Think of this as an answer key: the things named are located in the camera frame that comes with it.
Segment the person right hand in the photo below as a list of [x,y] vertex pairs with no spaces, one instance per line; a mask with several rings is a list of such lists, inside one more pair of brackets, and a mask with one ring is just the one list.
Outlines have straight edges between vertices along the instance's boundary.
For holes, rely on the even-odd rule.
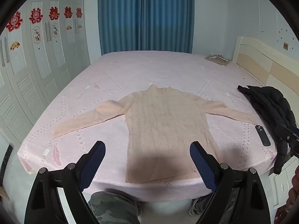
[[288,192],[288,199],[286,201],[287,210],[290,210],[292,208],[298,196],[298,172],[296,172],[293,176],[291,183],[292,188]]

